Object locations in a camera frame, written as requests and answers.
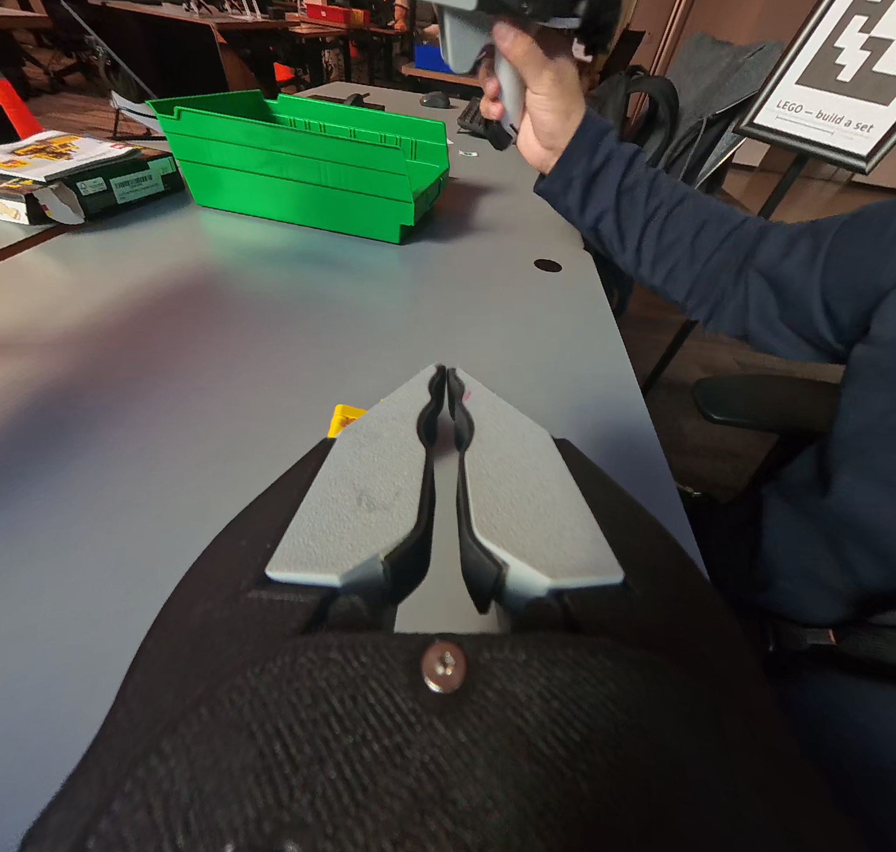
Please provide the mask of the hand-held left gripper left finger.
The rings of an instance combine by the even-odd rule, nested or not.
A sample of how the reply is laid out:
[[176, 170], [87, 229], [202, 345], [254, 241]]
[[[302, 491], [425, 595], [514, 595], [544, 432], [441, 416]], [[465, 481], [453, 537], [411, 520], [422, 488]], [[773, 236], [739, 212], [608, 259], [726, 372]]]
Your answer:
[[401, 602], [431, 558], [434, 447], [446, 368], [433, 364], [342, 429], [265, 566], [275, 582]]

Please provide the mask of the person's right forearm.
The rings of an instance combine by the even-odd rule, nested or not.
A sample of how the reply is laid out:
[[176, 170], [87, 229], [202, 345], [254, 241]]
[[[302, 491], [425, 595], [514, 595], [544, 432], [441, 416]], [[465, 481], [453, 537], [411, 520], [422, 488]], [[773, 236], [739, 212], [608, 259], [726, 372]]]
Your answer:
[[803, 223], [730, 208], [647, 166], [586, 110], [538, 194], [610, 261], [692, 320], [800, 361], [871, 362], [886, 203]]

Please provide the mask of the black cardboard lego box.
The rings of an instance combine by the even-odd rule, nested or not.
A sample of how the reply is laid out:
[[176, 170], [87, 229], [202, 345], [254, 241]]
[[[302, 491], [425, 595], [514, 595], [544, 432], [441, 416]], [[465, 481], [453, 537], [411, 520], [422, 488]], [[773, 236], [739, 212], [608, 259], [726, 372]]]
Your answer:
[[45, 182], [2, 175], [1, 220], [25, 227], [79, 226], [185, 190], [170, 153], [142, 149]]

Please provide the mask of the lego instruction booklet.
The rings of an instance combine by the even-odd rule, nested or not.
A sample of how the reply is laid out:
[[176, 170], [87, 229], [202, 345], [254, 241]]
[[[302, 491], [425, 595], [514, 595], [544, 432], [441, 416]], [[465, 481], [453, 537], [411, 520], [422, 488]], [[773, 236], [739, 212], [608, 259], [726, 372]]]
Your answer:
[[44, 184], [95, 165], [131, 159], [139, 153], [138, 147], [123, 142], [45, 131], [2, 144], [1, 176]]

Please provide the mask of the person's right hand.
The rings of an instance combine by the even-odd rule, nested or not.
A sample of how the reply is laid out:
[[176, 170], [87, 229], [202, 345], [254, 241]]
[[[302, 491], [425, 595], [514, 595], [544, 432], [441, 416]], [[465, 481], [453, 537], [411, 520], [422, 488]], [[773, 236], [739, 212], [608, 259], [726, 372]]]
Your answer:
[[538, 174], [547, 175], [586, 111], [572, 41], [558, 29], [527, 30], [507, 20], [494, 22], [492, 39], [496, 56], [521, 83], [517, 148]]

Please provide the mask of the red storage bin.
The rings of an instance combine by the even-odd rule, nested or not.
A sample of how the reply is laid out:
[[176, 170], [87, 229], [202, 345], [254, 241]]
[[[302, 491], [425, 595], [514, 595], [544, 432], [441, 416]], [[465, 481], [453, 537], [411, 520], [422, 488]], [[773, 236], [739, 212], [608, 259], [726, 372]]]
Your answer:
[[366, 9], [320, 4], [306, 5], [306, 18], [308, 21], [325, 26], [351, 29], [365, 28], [370, 25], [371, 17], [371, 12]]

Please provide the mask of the black keyboard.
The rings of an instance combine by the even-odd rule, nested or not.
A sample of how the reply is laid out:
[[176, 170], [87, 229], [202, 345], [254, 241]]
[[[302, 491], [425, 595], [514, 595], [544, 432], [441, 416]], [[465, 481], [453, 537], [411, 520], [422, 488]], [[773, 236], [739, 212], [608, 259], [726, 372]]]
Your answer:
[[477, 139], [488, 141], [491, 146], [503, 152], [516, 144], [516, 131], [507, 123], [507, 112], [504, 111], [502, 119], [495, 121], [487, 119], [481, 111], [482, 97], [474, 97], [464, 107], [457, 119], [460, 131]]

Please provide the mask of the black backpack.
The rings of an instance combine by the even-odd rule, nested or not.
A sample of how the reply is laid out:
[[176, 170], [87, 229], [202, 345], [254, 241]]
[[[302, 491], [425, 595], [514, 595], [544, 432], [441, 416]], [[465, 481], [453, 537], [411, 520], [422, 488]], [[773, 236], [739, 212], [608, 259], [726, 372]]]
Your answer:
[[619, 139], [643, 150], [650, 166], [662, 166], [678, 130], [680, 100], [672, 81], [630, 65], [599, 83], [586, 101]]

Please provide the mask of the grey jacket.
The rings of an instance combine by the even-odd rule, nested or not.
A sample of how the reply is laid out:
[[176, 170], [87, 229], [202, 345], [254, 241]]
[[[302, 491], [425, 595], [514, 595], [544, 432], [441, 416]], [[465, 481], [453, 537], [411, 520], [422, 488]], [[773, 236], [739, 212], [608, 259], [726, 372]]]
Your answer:
[[779, 61], [778, 40], [734, 44], [704, 32], [688, 37], [666, 71], [678, 93], [678, 126], [659, 167], [698, 188], [743, 142], [734, 127]]

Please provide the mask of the black table leg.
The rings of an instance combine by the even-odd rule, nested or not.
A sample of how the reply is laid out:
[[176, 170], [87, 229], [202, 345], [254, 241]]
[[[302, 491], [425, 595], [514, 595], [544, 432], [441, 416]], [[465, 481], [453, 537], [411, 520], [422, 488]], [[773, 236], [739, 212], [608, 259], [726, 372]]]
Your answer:
[[666, 348], [662, 351], [655, 365], [641, 384], [641, 391], [644, 398], [647, 398], [651, 394], [658, 381], [665, 374], [669, 365], [671, 365], [682, 346], [687, 342], [698, 325], [699, 321], [694, 320], [685, 320], [680, 324], [678, 330], [669, 343], [667, 343]]

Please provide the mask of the background wooden desk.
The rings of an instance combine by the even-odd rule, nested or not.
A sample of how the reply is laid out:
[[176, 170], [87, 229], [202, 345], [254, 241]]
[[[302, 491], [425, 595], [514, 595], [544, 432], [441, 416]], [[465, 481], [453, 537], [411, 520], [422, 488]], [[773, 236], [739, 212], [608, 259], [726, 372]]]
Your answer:
[[330, 83], [324, 56], [334, 52], [337, 80], [353, 82], [352, 51], [366, 55], [364, 81], [390, 84], [396, 51], [412, 49], [408, 31], [371, 25], [192, 14], [171, 5], [90, 0], [88, 25], [136, 75], [148, 98], [258, 89], [276, 95], [276, 66], [299, 90]]

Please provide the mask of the green plastic bin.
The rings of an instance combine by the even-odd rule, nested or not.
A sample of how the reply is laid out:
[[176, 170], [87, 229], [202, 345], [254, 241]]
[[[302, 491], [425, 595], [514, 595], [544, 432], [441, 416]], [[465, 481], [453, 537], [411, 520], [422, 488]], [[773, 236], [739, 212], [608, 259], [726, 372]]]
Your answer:
[[400, 244], [450, 175], [433, 119], [259, 90], [147, 104], [207, 209]]

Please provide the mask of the black framed sign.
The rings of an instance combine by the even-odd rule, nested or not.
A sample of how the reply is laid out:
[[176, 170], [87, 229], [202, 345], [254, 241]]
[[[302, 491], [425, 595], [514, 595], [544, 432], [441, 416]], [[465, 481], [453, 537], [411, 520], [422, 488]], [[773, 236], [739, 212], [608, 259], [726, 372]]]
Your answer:
[[895, 0], [821, 0], [735, 131], [871, 174], [894, 147]]

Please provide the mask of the black sign stand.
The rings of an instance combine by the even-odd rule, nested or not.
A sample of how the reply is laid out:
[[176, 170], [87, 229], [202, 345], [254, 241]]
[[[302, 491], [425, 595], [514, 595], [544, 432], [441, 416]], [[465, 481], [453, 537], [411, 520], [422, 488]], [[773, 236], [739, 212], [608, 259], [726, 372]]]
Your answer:
[[771, 219], [775, 211], [779, 208], [788, 192], [799, 179], [806, 165], [810, 162], [811, 155], [800, 152], [795, 155], [794, 159], [788, 165], [786, 171], [779, 178], [777, 184], [773, 187], [770, 194], [764, 201], [761, 208], [757, 212], [757, 216], [761, 219]]

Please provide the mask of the orange red plastic object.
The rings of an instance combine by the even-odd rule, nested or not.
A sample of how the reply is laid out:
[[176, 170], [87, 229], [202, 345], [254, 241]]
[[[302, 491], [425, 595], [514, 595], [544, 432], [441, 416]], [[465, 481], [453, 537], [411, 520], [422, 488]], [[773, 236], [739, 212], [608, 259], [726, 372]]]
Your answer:
[[19, 139], [25, 140], [44, 132], [38, 119], [28, 109], [5, 74], [1, 74], [1, 107]]

